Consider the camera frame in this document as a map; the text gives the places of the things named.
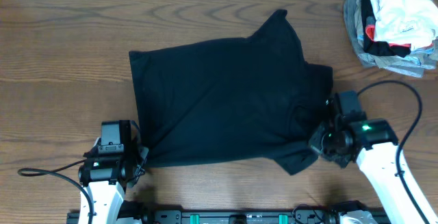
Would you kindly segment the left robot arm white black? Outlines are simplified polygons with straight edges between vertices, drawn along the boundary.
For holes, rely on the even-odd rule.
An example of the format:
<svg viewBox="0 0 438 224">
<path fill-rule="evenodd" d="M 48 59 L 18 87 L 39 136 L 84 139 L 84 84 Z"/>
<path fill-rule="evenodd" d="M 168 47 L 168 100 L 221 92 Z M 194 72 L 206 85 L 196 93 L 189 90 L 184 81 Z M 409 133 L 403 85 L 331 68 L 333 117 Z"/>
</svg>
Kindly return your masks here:
<svg viewBox="0 0 438 224">
<path fill-rule="evenodd" d="M 148 223 L 142 203 L 126 201 L 126 189 L 145 174 L 149 150 L 134 141 L 109 142 L 98 138 L 79 168 L 81 205 L 78 224 Z"/>
</svg>

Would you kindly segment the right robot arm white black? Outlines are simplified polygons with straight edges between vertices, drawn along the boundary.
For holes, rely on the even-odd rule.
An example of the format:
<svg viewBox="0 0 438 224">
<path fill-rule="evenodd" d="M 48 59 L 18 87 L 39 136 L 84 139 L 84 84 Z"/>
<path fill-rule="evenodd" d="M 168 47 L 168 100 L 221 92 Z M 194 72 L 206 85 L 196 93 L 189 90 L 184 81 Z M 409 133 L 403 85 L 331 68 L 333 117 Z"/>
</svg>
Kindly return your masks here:
<svg viewBox="0 0 438 224">
<path fill-rule="evenodd" d="M 354 162 L 367 177 L 390 223 L 436 223 L 437 215 L 412 175 L 402 145 L 385 119 L 368 119 L 355 91 L 326 101 L 329 117 L 309 148 L 344 168 Z"/>
</svg>

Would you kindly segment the black t-shirt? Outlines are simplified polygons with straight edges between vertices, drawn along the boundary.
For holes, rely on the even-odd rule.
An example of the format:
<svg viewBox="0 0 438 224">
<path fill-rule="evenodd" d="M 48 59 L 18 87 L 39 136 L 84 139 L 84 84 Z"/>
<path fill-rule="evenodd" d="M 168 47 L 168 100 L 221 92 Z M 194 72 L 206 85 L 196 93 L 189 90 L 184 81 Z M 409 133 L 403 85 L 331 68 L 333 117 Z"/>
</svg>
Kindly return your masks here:
<svg viewBox="0 0 438 224">
<path fill-rule="evenodd" d="M 247 38 L 130 51 L 142 143 L 152 167 L 274 160 L 294 175 L 317 156 L 329 66 L 308 63 L 287 11 Z"/>
</svg>

